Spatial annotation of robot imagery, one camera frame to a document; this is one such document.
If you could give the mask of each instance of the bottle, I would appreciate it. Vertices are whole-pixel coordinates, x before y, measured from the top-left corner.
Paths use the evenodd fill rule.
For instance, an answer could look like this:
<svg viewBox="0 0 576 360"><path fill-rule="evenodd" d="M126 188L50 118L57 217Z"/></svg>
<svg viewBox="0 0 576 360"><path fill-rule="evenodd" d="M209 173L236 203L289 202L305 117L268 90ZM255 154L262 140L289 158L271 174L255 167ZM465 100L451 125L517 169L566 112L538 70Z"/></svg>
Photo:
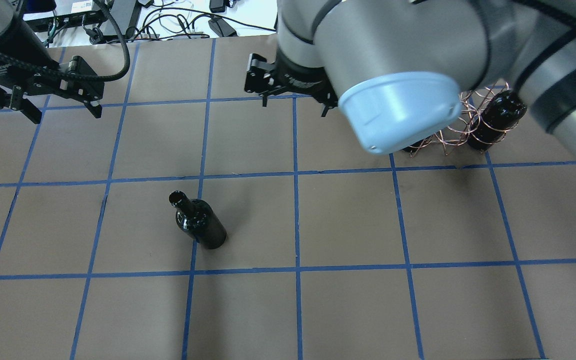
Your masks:
<svg viewBox="0 0 576 360"><path fill-rule="evenodd" d="M226 241L226 229L206 201L190 200L182 191L168 197L176 208L176 224L206 249L217 249Z"/></svg>
<svg viewBox="0 0 576 360"><path fill-rule="evenodd" d="M492 144L512 129L526 114L528 107L516 92L501 91L496 94L482 112L477 129L468 137L468 145L479 151L487 151Z"/></svg>

